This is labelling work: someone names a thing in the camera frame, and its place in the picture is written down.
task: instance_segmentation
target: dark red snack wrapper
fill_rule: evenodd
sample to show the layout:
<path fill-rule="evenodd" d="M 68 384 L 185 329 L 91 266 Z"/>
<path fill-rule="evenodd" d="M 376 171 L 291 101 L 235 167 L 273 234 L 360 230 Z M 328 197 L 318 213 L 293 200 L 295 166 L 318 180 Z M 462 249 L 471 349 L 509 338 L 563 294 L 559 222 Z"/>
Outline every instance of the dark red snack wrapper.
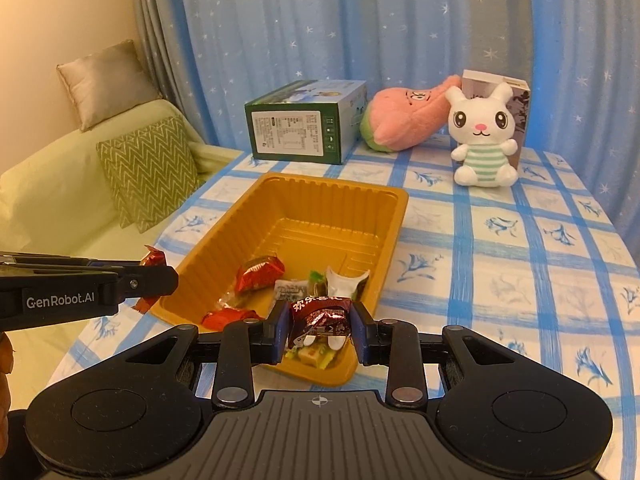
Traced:
<path fill-rule="evenodd" d="M 229 323 L 248 318 L 262 320 L 262 318 L 255 313 L 255 310 L 223 308 L 222 310 L 217 310 L 215 312 L 207 312 L 205 317 L 202 319 L 202 325 L 209 330 L 220 332 Z"/>
<path fill-rule="evenodd" d="M 349 298 L 305 298 L 291 304 L 289 348 L 302 346 L 308 335 L 351 335 Z"/>
<path fill-rule="evenodd" d="M 160 249 L 156 249 L 150 245 L 145 245 L 145 247 L 148 249 L 149 254 L 140 260 L 141 266 L 153 267 L 166 265 L 166 256 L 164 256 L 164 253 Z M 146 314 L 159 299 L 159 297 L 140 298 L 133 307 L 133 310 L 136 310 L 140 314 Z"/>
<path fill-rule="evenodd" d="M 248 290 L 258 290 L 273 286 L 284 274 L 284 264 L 277 256 L 255 258 L 238 269 L 234 291 L 241 294 Z"/>

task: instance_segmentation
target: light green sofa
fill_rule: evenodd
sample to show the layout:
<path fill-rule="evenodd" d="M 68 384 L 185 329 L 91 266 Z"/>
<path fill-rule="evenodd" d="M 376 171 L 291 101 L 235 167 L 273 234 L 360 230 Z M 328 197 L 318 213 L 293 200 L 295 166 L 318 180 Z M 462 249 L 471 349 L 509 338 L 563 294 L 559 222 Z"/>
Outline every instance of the light green sofa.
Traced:
<path fill-rule="evenodd" d="M 140 234 L 121 229 L 95 144 L 181 115 L 168 101 L 137 106 L 87 132 L 76 130 L 52 142 L 0 176 L 0 251 L 139 260 L 170 219 Z M 204 144 L 185 120 L 190 149 L 207 178 L 240 152 Z M 9 334 L 15 349 L 9 377 L 14 408 L 26 408 L 86 325 L 78 321 Z"/>

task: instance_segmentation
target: tablecloth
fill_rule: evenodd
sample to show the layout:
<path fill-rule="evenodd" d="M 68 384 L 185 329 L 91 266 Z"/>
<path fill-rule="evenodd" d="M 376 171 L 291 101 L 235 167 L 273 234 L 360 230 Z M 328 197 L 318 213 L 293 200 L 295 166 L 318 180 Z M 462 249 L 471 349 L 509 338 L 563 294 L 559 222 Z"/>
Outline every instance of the tablecloth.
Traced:
<path fill-rule="evenodd" d="M 598 471 L 640 478 L 640 278 L 623 241 L 560 156 L 525 148 L 511 189 L 457 186 L 455 168 L 441 134 L 399 153 L 358 144 L 343 166 L 243 154 L 187 200 L 158 246 L 177 266 L 267 171 L 403 187 L 410 199 L 375 317 L 431 333 L 462 324 L 592 388 L 614 415 Z M 131 304 L 89 323 L 52 382 L 167 328 Z M 200 396 L 210 396 L 213 373 L 205 367 Z M 426 375 L 430 396 L 442 394 L 436 367 L 427 365 Z M 360 367 L 343 389 L 383 391 L 385 377 L 386 368 Z M 254 378 L 256 391 L 323 389 L 260 367 Z"/>

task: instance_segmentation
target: plastic container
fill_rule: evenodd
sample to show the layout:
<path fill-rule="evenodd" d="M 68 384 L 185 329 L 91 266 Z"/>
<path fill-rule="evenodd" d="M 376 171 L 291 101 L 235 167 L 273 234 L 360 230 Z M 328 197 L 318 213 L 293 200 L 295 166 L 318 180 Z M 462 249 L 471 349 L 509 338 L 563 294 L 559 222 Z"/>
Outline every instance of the plastic container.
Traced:
<path fill-rule="evenodd" d="M 151 312 L 171 324 L 192 323 L 201 332 L 203 316 L 228 290 L 236 270 L 262 254 L 277 254 L 286 280 L 306 280 L 311 270 L 370 277 L 362 303 L 374 313 L 404 218 L 408 194 L 374 186 L 289 174 L 258 179 L 225 213 L 177 268 L 178 289 Z M 273 289 L 257 291 L 247 307 L 265 317 Z M 329 367 L 319 370 L 283 358 L 276 369 L 325 386 L 339 386 L 358 361 L 348 342 Z"/>

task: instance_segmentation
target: plush toy eye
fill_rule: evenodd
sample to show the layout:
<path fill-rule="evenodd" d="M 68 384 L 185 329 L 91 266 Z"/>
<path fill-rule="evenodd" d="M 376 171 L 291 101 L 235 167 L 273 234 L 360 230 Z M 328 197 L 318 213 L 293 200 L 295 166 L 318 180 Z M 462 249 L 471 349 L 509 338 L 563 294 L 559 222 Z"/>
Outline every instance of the plush toy eye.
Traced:
<path fill-rule="evenodd" d="M 462 126 L 464 126 L 465 123 L 466 123 L 466 115 L 465 115 L 465 113 L 464 112 L 456 112 L 453 115 L 453 123 L 457 127 L 462 128 Z"/>
<path fill-rule="evenodd" d="M 507 114 L 504 112 L 498 112 L 495 115 L 495 123 L 501 130 L 505 129 L 507 127 Z"/>

